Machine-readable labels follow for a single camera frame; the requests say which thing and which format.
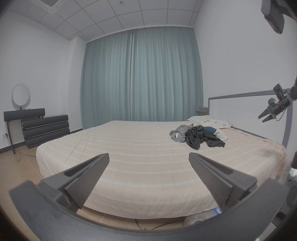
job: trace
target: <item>pillow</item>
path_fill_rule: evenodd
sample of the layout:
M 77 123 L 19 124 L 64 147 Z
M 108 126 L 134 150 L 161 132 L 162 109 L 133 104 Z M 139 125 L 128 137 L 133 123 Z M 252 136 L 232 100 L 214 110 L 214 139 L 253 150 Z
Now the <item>pillow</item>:
M 213 127 L 215 129 L 226 129 L 231 127 L 229 122 L 214 118 L 210 115 L 192 116 L 191 118 L 188 118 L 188 121 L 192 122 L 195 126 L 202 125 L 203 127 Z

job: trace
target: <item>headboard frame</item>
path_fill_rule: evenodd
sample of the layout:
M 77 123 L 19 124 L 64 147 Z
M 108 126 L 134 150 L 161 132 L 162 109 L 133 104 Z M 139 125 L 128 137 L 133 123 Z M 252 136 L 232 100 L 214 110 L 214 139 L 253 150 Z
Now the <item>headboard frame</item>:
M 208 99 L 208 114 L 226 120 L 232 127 L 246 133 L 274 140 L 287 148 L 293 118 L 293 104 L 282 116 L 281 121 L 261 122 L 258 115 L 268 106 L 268 99 L 275 96 L 273 90 L 232 94 Z

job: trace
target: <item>clothing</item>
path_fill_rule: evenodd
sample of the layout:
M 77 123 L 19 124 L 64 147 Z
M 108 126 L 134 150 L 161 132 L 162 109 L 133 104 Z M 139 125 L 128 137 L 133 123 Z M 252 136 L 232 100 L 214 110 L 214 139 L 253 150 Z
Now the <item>clothing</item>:
M 214 135 L 216 135 L 217 138 L 221 139 L 222 141 L 226 141 L 226 140 L 228 140 L 228 136 L 226 136 L 226 134 L 225 134 L 222 130 L 220 130 L 220 129 L 217 129 L 217 130 L 215 131 Z
M 170 136 L 174 141 L 184 143 L 186 141 L 185 133 L 191 128 L 192 125 L 181 125 L 176 130 L 170 131 Z
M 206 142 L 208 147 L 224 147 L 226 144 L 214 134 L 211 134 L 209 131 L 205 131 L 201 125 L 192 127 L 192 129 L 186 132 L 185 136 L 186 143 L 196 150 L 200 148 L 200 144 L 203 142 Z
M 209 131 L 211 134 L 215 134 L 215 132 L 217 131 L 215 128 L 213 127 L 204 127 L 205 131 Z

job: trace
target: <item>baseboard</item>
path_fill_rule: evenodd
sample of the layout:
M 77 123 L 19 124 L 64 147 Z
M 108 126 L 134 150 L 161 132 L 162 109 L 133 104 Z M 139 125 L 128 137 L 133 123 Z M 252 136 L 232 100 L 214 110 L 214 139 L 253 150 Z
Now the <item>baseboard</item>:
M 76 132 L 78 132 L 78 131 L 82 131 L 82 129 L 75 130 L 75 131 L 70 131 L 70 134 L 76 133 Z
M 14 144 L 13 147 L 16 149 L 16 148 L 22 147 L 24 145 L 25 145 L 25 142 L 23 141 L 23 142 Z M 5 152 L 10 151 L 10 150 L 12 150 L 11 146 L 3 147 L 3 148 L 0 149 L 0 154 L 5 153 Z

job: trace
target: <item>tiled floor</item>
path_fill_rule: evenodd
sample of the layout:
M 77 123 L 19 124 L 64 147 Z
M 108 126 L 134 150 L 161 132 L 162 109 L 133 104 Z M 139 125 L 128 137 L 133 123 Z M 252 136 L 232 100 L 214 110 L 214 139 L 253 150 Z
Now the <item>tiled floor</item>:
M 28 149 L 26 146 L 23 146 L 17 148 L 17 150 L 27 155 L 36 155 L 37 148 Z M 14 155 L 12 151 L 0 154 L 0 206 L 28 239 L 39 240 L 23 221 L 9 196 L 9 190 L 24 181 L 31 180 L 33 183 L 37 184 L 42 179 L 35 157 L 21 155 L 21 160 L 19 161 L 19 159 L 20 154 L 16 153 Z M 99 224 L 124 229 L 140 230 L 135 219 L 126 219 L 108 215 L 86 207 L 79 210 L 77 214 Z M 158 230 L 163 230 L 181 227 L 183 220 L 184 217 L 173 219 L 139 219 L 137 220 L 137 223 L 142 229 L 150 230 L 162 224 L 179 221 L 158 228 Z

